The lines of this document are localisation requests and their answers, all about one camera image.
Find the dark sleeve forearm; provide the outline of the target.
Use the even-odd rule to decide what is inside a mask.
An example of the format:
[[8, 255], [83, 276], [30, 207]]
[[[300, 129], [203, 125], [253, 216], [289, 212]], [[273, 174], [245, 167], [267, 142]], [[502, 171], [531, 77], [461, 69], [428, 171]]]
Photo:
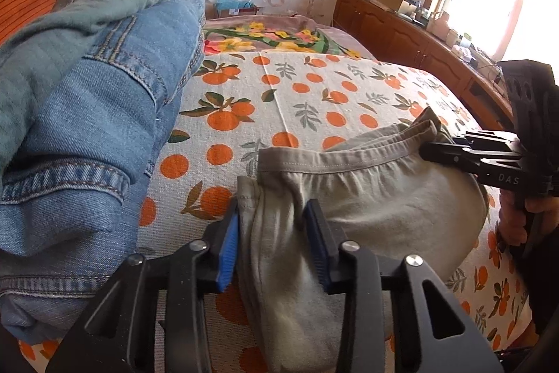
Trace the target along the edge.
[[558, 228], [542, 235], [539, 215], [528, 215], [528, 240], [510, 248], [528, 291], [535, 332], [541, 336], [558, 309]]

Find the person's right hand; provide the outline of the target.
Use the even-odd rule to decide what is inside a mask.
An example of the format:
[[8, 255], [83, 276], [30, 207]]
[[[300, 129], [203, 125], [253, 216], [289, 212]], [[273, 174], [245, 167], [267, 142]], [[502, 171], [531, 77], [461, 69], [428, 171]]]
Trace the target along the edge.
[[[519, 246], [528, 239], [525, 229], [527, 218], [523, 209], [515, 207], [515, 194], [508, 190], [500, 190], [499, 194], [498, 231], [508, 245]], [[541, 233], [551, 234], [558, 226], [558, 199], [545, 198], [525, 199], [525, 209], [536, 215], [542, 215]]]

